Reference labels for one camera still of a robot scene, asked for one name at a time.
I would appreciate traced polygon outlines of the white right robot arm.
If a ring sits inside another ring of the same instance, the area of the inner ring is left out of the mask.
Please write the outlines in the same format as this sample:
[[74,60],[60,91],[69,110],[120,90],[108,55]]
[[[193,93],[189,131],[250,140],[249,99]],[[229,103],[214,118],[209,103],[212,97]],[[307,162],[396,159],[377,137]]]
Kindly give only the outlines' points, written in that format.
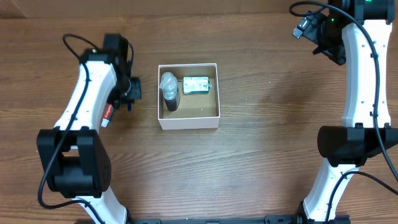
[[386,100],[387,46],[394,1],[328,1],[301,15],[294,36],[306,37],[338,65],[346,66],[346,102],[339,126],[322,126],[317,146],[323,160],[298,223],[349,223],[336,207],[366,161],[397,144]]

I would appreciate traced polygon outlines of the green soap bar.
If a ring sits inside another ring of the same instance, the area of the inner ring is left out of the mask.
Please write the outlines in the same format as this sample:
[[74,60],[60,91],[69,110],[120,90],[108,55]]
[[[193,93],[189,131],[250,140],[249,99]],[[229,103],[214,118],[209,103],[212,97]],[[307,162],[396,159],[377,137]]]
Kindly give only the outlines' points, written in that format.
[[183,94],[209,93],[213,85],[209,77],[183,77]]

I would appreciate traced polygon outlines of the Colgate toothpaste tube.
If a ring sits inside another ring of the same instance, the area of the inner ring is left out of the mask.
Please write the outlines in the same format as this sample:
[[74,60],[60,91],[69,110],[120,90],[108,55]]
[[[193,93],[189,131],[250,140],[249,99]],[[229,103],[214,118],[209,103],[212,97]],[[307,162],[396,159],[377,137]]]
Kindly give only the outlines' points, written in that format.
[[114,114],[114,107],[112,104],[108,104],[105,108],[103,119],[101,122],[101,126],[103,128],[106,128],[108,124],[111,122],[113,114]]

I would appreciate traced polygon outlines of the dark bottle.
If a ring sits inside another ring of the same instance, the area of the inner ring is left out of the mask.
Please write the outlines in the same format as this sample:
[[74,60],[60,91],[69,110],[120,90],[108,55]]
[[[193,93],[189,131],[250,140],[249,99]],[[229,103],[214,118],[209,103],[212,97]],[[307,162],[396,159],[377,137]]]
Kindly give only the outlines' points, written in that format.
[[163,73],[159,88],[162,90],[167,109],[176,111],[180,103],[177,78],[171,72]]

